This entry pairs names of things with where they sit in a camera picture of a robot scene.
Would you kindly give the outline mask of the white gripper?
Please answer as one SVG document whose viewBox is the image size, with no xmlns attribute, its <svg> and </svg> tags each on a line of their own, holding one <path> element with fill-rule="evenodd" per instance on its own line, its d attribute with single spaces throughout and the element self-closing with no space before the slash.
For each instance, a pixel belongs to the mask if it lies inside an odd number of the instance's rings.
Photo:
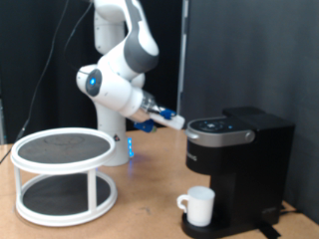
<svg viewBox="0 0 319 239">
<path fill-rule="evenodd" d="M 185 119 L 177 115 L 174 111 L 164 110 L 159 114 L 150 114 L 152 120 L 162 125 L 180 130 L 182 129 Z"/>
</svg>

